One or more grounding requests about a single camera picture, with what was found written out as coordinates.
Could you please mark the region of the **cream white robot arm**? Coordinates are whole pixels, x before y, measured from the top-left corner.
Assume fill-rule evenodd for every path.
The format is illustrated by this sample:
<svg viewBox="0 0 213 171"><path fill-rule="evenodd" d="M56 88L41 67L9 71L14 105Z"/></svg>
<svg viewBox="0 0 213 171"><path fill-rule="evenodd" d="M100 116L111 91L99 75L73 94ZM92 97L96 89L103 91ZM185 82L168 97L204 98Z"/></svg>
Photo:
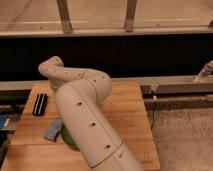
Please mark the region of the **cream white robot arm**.
<svg viewBox="0 0 213 171"><path fill-rule="evenodd" d="M91 171L144 171L98 106L111 93L107 73L65 67L58 56L38 70L50 81L57 111Z"/></svg>

